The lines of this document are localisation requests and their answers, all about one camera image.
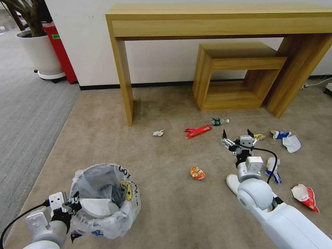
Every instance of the wooden side table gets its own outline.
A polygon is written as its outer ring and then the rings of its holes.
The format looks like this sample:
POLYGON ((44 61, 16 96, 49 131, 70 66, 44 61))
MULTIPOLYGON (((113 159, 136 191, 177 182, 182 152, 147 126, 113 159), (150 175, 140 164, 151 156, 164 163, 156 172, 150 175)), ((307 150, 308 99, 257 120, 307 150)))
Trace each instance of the wooden side table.
POLYGON ((126 40, 283 37, 277 55, 287 61, 265 98, 277 118, 332 45, 332 8, 308 3, 116 4, 106 21, 128 126, 133 95, 126 40))
POLYGON ((262 42, 201 43, 193 93, 202 111, 258 108, 287 57, 262 42), (212 72, 248 70, 243 81, 210 83, 212 72))

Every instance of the wooden console table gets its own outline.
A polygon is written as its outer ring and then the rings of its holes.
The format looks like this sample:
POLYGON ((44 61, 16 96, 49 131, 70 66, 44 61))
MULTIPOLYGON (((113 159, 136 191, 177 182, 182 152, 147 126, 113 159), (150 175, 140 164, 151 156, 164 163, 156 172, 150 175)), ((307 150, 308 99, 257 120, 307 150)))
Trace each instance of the wooden console table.
POLYGON ((265 99, 277 118, 332 45, 332 8, 306 3, 116 4, 106 20, 129 126, 126 40, 284 37, 277 55, 288 59, 265 99))

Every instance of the trash bag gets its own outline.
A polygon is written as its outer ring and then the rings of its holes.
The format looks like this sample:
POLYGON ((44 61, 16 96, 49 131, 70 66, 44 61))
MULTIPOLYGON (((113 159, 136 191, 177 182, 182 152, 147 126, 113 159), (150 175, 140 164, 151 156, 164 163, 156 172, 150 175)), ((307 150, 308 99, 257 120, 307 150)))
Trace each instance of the trash bag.
POLYGON ((111 199, 120 210, 106 218, 96 219, 81 209, 71 219, 72 240, 86 233, 109 239, 123 237, 141 209, 137 185, 129 171, 117 164, 96 164, 76 171, 70 198, 77 191, 80 198, 111 199))

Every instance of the black cable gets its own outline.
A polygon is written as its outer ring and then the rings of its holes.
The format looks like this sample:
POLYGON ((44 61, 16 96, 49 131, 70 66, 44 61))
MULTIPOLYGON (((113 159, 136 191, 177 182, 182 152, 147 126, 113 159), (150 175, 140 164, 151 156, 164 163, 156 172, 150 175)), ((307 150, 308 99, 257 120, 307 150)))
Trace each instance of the black cable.
POLYGON ((276 161, 274 162, 274 166, 273 166, 273 169, 272 169, 272 171, 271 171, 271 174, 269 175, 269 178, 268 178, 267 181, 266 181, 267 184, 269 184, 270 179, 271 179, 271 177, 272 177, 272 175, 273 175, 273 172, 274 172, 274 170, 276 169, 276 166, 277 166, 277 160, 278 160, 277 155, 276 155, 273 151, 270 151, 270 150, 267 150, 267 149, 261 149, 261 148, 255 148, 255 147, 248 147, 248 146, 244 146, 244 145, 240 145, 240 146, 241 146, 241 147, 244 147, 244 148, 247 148, 247 149, 255 149, 255 150, 261 150, 261 151, 269 152, 269 153, 271 153, 272 155, 274 155, 276 161))
POLYGON ((1 238, 0 238, 0 249, 4 249, 3 248, 3 238, 5 233, 7 232, 7 230, 11 227, 11 225, 13 225, 15 223, 15 221, 17 221, 19 218, 21 218, 22 216, 26 215, 27 213, 30 213, 31 211, 40 208, 42 206, 49 206, 49 200, 45 200, 42 204, 39 204, 38 206, 35 206, 31 209, 29 209, 28 211, 24 212, 23 214, 21 214, 20 216, 16 217, 12 222, 10 222, 8 224, 8 226, 6 226, 6 228, 4 229, 4 231, 1 234, 1 238))

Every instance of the wooden cube stool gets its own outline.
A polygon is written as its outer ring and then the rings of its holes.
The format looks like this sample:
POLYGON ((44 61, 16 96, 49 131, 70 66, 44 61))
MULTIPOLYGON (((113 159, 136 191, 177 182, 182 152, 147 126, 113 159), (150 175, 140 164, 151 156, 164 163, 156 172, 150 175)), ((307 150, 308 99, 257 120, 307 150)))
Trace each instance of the wooden cube stool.
POLYGON ((261 42, 200 44, 193 85, 201 111, 259 108, 287 57, 261 42), (212 82, 212 72, 248 70, 243 81, 212 82))

